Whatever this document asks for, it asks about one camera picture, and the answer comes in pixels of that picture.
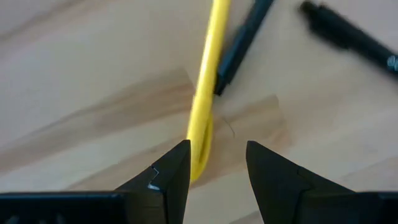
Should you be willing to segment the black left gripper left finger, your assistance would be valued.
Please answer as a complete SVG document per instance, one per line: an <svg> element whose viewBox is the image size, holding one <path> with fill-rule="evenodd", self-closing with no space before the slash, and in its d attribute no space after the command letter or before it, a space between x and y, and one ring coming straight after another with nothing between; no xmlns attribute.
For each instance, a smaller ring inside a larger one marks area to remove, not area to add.
<svg viewBox="0 0 398 224"><path fill-rule="evenodd" d="M182 223L190 185L183 140L114 190L1 194L1 223Z"/></svg>

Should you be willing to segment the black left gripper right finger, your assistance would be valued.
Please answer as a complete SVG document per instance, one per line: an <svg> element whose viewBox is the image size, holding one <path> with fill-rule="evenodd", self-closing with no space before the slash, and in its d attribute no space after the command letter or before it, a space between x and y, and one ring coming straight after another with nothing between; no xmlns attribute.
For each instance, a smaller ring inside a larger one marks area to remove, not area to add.
<svg viewBox="0 0 398 224"><path fill-rule="evenodd" d="M264 223L397 223L397 192L355 192L256 141L246 164Z"/></svg>

